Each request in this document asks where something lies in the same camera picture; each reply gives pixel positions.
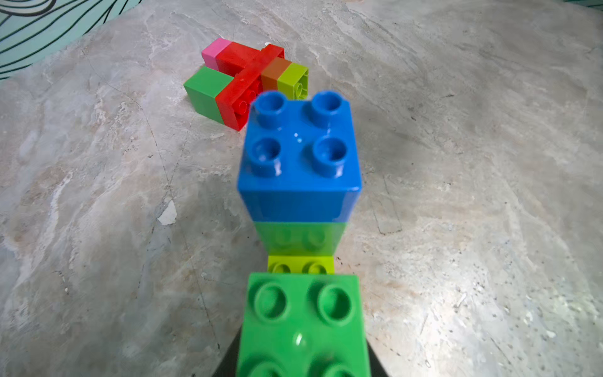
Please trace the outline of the orange lego brick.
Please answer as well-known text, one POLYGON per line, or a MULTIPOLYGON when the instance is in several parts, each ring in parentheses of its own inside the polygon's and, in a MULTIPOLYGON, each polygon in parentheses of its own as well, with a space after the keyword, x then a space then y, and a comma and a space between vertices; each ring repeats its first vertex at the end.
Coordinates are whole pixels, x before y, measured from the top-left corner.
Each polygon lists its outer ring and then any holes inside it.
POLYGON ((278 79, 283 73, 289 68, 291 62, 280 57, 276 57, 273 61, 262 71, 262 89, 263 91, 278 91, 278 79))

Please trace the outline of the long red lego brick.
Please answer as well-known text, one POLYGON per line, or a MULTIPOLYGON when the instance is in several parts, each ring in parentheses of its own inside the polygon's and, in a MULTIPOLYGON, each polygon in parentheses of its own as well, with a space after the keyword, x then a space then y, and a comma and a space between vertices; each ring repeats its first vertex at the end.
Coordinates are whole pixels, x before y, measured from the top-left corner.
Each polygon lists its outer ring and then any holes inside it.
POLYGON ((231 42, 217 56, 222 73, 233 74, 216 102, 223 123, 235 131, 247 124, 251 103, 262 93, 262 72, 277 57, 285 58, 284 48, 268 44, 262 50, 231 42))

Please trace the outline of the blue lego brick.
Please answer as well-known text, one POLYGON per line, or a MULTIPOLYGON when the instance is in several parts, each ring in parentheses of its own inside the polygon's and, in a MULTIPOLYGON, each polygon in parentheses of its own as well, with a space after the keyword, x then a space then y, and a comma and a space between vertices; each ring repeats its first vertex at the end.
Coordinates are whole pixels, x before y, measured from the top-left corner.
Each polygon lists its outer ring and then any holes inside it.
POLYGON ((362 190, 350 103, 334 91, 251 106, 237 184, 253 221, 347 222, 362 190))

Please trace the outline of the lime long lego brick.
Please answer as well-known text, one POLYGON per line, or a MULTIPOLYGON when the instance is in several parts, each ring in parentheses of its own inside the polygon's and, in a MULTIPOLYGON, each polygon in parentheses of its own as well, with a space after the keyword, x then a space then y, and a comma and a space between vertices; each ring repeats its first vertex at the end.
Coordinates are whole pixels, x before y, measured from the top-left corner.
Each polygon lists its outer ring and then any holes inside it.
POLYGON ((334 274, 332 256, 270 255, 269 273, 334 274))

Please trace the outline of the lime small lego brick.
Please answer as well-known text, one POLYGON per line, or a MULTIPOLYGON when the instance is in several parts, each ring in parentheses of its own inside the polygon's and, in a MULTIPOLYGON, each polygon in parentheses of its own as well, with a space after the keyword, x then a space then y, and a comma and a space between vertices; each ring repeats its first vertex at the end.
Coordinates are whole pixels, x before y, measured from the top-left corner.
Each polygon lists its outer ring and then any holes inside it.
POLYGON ((302 101, 308 97, 309 69, 290 63, 277 80, 277 89, 289 100, 302 101))

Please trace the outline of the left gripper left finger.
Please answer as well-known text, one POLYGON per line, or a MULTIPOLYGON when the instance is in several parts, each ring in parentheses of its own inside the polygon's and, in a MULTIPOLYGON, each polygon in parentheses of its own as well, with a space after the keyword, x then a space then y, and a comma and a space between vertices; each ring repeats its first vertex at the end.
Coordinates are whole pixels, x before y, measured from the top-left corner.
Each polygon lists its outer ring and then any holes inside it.
POLYGON ((212 377, 236 377, 238 355, 240 351, 240 329, 237 333, 229 348, 226 350, 224 357, 221 359, 218 367, 215 369, 212 377))

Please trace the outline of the dark green lego brick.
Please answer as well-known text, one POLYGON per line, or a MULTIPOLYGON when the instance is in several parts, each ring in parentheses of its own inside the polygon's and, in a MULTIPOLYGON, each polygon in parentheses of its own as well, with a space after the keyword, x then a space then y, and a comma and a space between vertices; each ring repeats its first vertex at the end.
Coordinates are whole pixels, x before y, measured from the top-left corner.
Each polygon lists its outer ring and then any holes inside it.
POLYGON ((232 80, 230 75, 203 66, 184 83, 184 88, 197 113, 218 123, 224 123, 216 97, 232 80))

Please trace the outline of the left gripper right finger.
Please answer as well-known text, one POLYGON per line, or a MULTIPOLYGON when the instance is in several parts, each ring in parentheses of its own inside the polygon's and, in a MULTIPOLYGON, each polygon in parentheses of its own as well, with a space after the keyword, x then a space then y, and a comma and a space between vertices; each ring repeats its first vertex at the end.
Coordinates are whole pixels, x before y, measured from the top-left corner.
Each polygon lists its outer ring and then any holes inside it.
POLYGON ((367 342, 367 350, 371 369, 371 377, 389 377, 388 373, 386 372, 386 369, 384 369, 381 361, 378 359, 370 342, 367 342))

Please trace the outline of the pink lego brick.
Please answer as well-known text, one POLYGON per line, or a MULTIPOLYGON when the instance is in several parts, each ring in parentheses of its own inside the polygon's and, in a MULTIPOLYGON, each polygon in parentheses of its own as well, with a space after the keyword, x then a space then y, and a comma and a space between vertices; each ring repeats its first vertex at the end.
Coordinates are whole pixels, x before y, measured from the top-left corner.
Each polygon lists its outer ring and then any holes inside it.
POLYGON ((202 57, 207 67, 218 71, 218 55, 231 44, 228 39, 218 38, 202 51, 202 57))

